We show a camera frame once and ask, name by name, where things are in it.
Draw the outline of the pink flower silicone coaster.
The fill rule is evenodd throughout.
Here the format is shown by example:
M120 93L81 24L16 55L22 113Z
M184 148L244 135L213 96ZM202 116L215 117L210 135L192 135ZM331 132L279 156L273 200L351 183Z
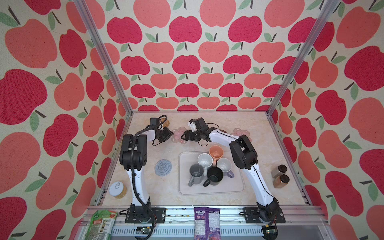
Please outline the pink flower silicone coaster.
M173 135L171 137L171 141L173 143L186 144L187 142L181 138L186 130L187 129L185 127L180 127L178 129L173 129L172 130Z

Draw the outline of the round grey felt coaster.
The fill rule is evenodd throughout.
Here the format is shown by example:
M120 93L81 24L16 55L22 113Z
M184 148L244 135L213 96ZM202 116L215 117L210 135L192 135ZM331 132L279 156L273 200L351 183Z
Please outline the round grey felt coaster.
M172 163L169 160L159 160L155 165L155 174L164 177L172 170Z

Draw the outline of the round woven rattan coaster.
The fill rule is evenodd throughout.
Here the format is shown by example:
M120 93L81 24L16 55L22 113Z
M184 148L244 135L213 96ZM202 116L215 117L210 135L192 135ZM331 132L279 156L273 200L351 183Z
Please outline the round woven rattan coaster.
M162 118L161 119L161 122L163 123L162 124L162 127L165 128L165 127L169 127L170 126L170 121L169 120L165 120L165 118Z

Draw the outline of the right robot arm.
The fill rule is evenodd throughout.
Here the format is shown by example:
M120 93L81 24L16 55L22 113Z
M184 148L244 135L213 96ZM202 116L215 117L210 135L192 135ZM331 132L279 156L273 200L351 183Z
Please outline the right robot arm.
M258 165L258 154L246 135L234 136L224 133L218 128L208 127L203 118L190 120L190 130L183 133L184 141L199 142L206 140L228 147L231 150L234 164L244 171L248 177L257 199L260 221L272 223L280 214L279 201L271 194Z

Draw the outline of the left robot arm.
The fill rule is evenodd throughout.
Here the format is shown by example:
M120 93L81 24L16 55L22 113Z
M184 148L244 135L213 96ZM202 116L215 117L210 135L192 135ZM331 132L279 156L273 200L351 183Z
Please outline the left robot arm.
M120 165L126 170L131 182L133 200L130 215L135 217L152 216L150 196L145 187L144 167L148 160L148 142L159 144L173 135L165 126L168 116L151 118L150 124L131 135L124 135L120 153Z

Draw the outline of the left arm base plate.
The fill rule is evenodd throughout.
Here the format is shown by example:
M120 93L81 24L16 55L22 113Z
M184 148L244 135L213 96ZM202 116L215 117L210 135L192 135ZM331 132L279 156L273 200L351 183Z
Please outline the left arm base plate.
M143 206L132 205L126 215L127 224L152 224L154 220L157 224L163 224L166 217L166 208L151 208L148 211Z

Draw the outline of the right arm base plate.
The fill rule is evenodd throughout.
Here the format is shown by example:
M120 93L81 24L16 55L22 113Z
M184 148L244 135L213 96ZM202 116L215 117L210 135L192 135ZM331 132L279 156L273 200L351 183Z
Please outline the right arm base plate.
M239 213L245 218L247 224L265 224L271 225L274 223L285 224L285 215L281 208L269 212L265 209L259 208L243 208L243 211Z

